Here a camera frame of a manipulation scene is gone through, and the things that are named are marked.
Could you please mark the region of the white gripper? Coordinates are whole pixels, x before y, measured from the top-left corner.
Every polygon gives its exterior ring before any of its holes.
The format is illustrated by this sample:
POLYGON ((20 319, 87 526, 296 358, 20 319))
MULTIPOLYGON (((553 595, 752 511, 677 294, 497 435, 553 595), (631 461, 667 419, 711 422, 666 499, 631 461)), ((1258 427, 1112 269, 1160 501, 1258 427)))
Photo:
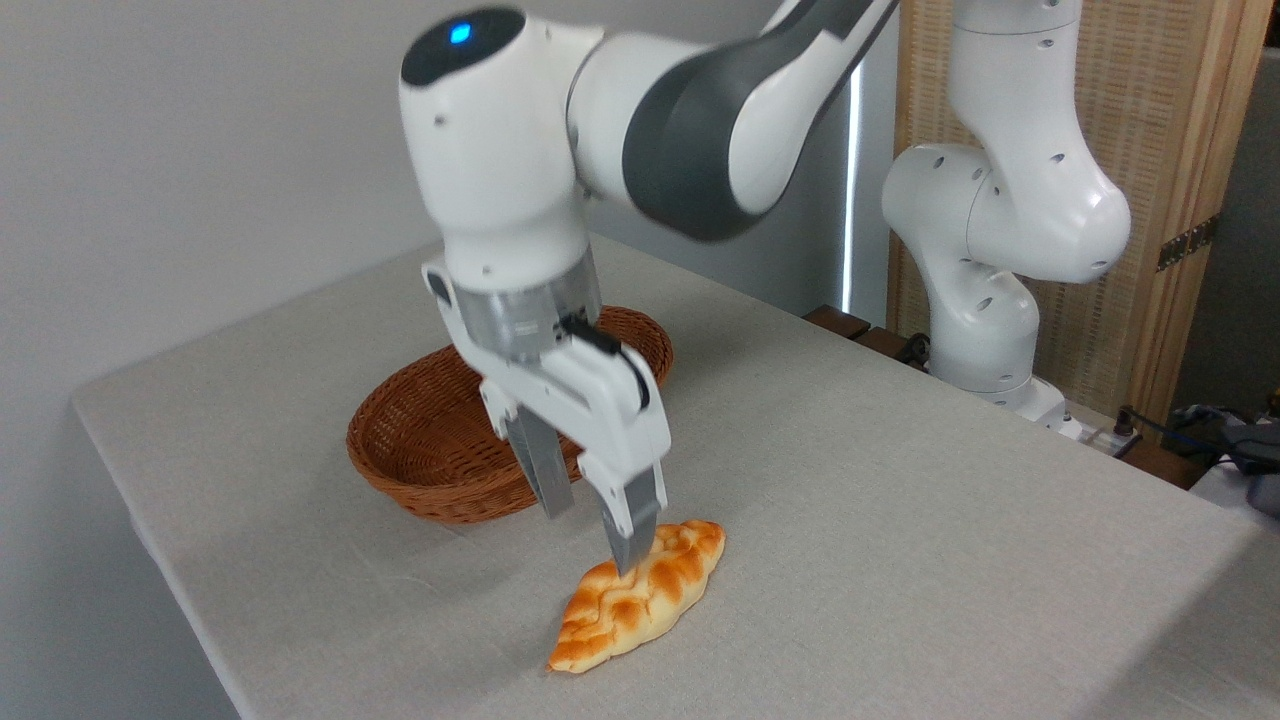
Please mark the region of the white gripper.
POLYGON ((458 318, 448 320, 448 331, 483 378, 492 428, 508 442, 547 516, 573 506, 557 432, 585 452, 579 468, 599 498, 616 571, 632 571, 652 552, 658 516, 668 506, 660 462, 669 452, 669 427, 644 356, 577 319, 532 364, 481 348, 458 318))

